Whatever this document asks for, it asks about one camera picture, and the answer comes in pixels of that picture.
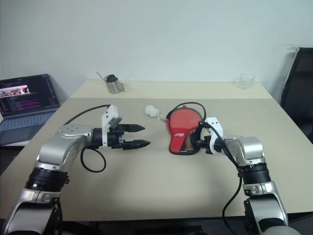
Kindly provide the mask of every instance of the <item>laptop keyboard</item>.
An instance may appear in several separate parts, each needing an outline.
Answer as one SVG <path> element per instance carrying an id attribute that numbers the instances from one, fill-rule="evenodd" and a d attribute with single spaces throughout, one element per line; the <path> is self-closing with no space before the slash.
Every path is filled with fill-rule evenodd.
<path id="1" fill-rule="evenodd" d="M 45 124 L 53 114 L 54 112 L 3 120 L 0 125 L 0 131 L 7 131 L 28 126 Z"/>

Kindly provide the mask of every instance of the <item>table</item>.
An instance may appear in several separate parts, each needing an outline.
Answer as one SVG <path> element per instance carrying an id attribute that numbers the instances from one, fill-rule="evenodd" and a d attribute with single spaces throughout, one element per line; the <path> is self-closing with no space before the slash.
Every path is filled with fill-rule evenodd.
<path id="1" fill-rule="evenodd" d="M 108 164 L 107 169 L 99 174 L 84 170 L 77 159 L 69 174 L 70 183 L 64 186 L 61 197 L 64 220 L 221 216 L 224 204 L 238 185 L 237 171 L 232 163 L 225 156 L 207 155 L 204 150 L 192 156 L 170 154 L 170 137 L 165 124 L 143 114 L 145 106 L 150 104 L 167 114 L 178 103 L 190 101 L 191 94 L 195 97 L 193 101 L 206 107 L 208 117 L 215 116 L 219 119 L 225 134 L 257 136 L 261 140 L 270 175 L 276 182 L 288 213 L 313 211 L 313 200 L 310 200 L 313 193 L 310 187 L 313 177 L 313 145 L 261 84 L 253 84 L 250 91 L 236 91 L 237 88 L 230 84 L 192 85 L 199 85 L 198 91 L 215 90 L 218 86 L 224 86 L 224 90 L 214 91 L 217 99 L 210 92 L 190 92 L 188 98 L 182 98 L 175 91 L 157 91 L 156 84 L 151 86 L 137 83 L 140 84 L 142 86 L 138 87 L 138 91 L 134 88 L 136 92 L 129 94 L 131 98 L 127 98 L 126 93 L 108 94 L 105 85 L 99 81 L 88 81 L 66 101 L 2 174 L 0 218 L 8 216 L 42 144 L 76 113 L 104 103 L 111 103 L 119 108 L 123 117 L 122 123 L 137 123 L 146 127 L 146 130 L 138 133 L 126 133 L 125 139 L 145 139 L 151 141 L 151 144 L 138 150 L 101 150 Z M 181 90 L 183 87 L 190 87 L 185 83 L 174 85 L 176 88 L 180 86 Z M 81 91 L 88 98 L 78 98 Z M 79 117 L 75 123 L 100 127 L 103 111 L 94 110 Z M 101 159 L 93 152 L 87 152 L 85 161 L 91 168 L 100 168 L 102 164 Z M 246 196 L 241 191 L 226 214 L 244 215 L 245 199 Z"/>

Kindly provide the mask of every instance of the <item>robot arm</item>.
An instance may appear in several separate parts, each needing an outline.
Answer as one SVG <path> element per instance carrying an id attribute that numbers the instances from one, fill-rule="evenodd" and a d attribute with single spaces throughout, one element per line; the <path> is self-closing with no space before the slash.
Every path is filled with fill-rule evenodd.
<path id="1" fill-rule="evenodd" d="M 20 191 L 16 204 L 6 221 L 2 234 L 54 234 L 59 222 L 60 197 L 64 184 L 69 182 L 70 171 L 78 153 L 84 147 L 137 149 L 147 146 L 144 140 L 125 141 L 125 131 L 137 132 L 144 127 L 119 124 L 118 110 L 111 105 L 102 118 L 102 128 L 68 124 L 40 149 L 35 166 L 25 188 Z"/>
<path id="2" fill-rule="evenodd" d="M 203 126 L 211 136 L 199 141 L 198 146 L 206 148 L 209 154 L 229 151 L 235 160 L 245 195 L 249 197 L 244 201 L 249 228 L 260 235 L 299 235 L 288 227 L 288 217 L 275 182 L 269 176 L 261 142 L 256 137 L 223 137 L 223 129 L 214 117 L 207 118 Z"/>

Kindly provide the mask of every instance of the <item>black office chair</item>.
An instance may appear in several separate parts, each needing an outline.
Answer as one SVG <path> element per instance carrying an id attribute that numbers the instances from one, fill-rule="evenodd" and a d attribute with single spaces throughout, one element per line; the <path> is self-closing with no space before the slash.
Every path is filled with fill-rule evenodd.
<path id="1" fill-rule="evenodd" d="M 313 143 L 313 48 L 296 53 L 280 105 Z"/>

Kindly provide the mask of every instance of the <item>laptop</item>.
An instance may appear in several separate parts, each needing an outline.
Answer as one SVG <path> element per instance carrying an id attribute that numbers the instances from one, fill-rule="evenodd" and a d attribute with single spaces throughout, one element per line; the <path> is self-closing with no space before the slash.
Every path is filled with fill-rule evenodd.
<path id="1" fill-rule="evenodd" d="M 0 145 L 30 140 L 59 107 L 48 74 L 0 80 Z"/>

